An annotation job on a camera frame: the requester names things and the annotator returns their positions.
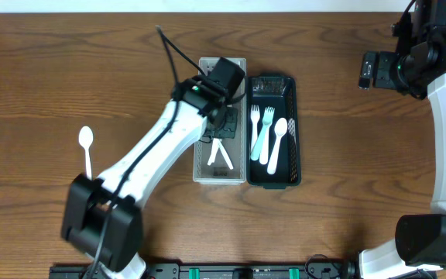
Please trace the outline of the dark green plastic basket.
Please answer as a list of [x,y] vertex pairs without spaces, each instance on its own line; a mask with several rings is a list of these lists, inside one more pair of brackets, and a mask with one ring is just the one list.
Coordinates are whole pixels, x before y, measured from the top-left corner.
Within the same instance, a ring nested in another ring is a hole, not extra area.
[[[300,137],[298,129],[297,93],[295,80],[284,74],[268,73],[249,77],[246,85],[246,101],[248,120],[247,128],[247,182],[265,189],[284,189],[301,183]],[[266,172],[267,164],[251,160],[252,123],[250,110],[252,105],[258,105],[260,117],[263,117],[265,107],[275,109],[273,123],[269,128],[269,158],[275,142],[274,126],[280,118],[287,120],[287,131],[281,139],[280,152],[275,174]]]

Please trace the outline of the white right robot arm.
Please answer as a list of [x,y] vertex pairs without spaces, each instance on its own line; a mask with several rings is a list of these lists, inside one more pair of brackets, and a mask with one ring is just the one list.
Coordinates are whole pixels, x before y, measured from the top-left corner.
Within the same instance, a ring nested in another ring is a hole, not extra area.
[[393,53],[365,54],[359,86],[393,89],[430,102],[436,165],[431,211],[402,216],[393,239],[363,250],[361,278],[401,278],[446,269],[446,32],[409,32],[398,38]]

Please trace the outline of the clear plastic basket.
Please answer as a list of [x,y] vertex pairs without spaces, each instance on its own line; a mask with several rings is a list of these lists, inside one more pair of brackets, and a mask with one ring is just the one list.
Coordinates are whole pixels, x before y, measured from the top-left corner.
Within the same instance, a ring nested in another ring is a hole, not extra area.
[[246,179],[247,133],[245,118],[248,116],[247,103],[243,98],[239,103],[231,105],[239,110],[238,124],[234,139],[222,139],[222,143],[230,156],[233,169],[230,170],[218,150],[215,161],[208,166],[211,154],[211,143],[198,141],[194,144],[193,180],[200,184],[239,185]]

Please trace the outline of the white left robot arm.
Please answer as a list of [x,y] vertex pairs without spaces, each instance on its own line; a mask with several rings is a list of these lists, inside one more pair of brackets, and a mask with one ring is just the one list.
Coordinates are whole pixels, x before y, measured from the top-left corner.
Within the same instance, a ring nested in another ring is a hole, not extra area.
[[109,278],[141,278],[146,264],[142,210],[153,189],[209,126],[222,126],[244,77],[216,72],[178,82],[150,131],[117,163],[97,177],[77,175],[70,184],[61,236],[92,258],[81,272]]

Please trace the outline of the white plastic fork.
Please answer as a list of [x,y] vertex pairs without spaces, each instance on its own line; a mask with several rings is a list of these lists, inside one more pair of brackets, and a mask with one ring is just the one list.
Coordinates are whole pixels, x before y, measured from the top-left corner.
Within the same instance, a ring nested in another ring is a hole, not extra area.
[[257,138],[256,144],[255,144],[253,150],[251,150],[251,155],[250,155],[251,160],[259,159],[259,155],[260,155],[260,152],[262,149],[262,141],[263,141],[263,134],[262,134],[261,130],[258,133],[258,138]]
[[268,157],[269,157],[269,128],[271,124],[273,123],[273,116],[274,116],[274,107],[268,106],[265,109],[265,113],[262,120],[262,134],[263,134],[263,141],[262,141],[262,149],[259,155],[259,162],[262,165],[265,165],[268,163]]
[[250,110],[250,119],[252,123],[251,150],[253,150],[258,138],[258,123],[260,120],[260,110],[258,105],[252,105]]

